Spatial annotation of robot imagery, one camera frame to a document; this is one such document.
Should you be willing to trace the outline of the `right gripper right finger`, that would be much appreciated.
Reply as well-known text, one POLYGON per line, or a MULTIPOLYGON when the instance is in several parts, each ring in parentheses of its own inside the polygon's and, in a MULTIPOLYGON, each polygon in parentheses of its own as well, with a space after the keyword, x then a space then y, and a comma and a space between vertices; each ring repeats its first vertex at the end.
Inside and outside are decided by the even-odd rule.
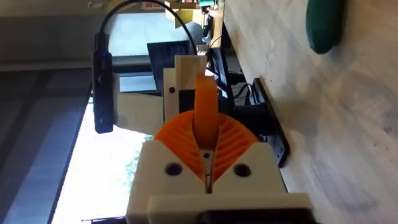
POLYGON ((220 114, 211 180, 214 194, 286 192, 271 146, 225 114, 220 114))

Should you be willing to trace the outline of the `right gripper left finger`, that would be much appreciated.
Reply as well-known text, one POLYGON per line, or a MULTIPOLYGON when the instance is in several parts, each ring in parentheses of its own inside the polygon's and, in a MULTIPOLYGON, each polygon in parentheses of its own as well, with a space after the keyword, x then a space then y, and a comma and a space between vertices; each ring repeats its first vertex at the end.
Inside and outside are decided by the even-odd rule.
POLYGON ((197 217, 206 200, 205 163, 193 132, 193 112, 177 115, 144 143, 127 217, 197 217))

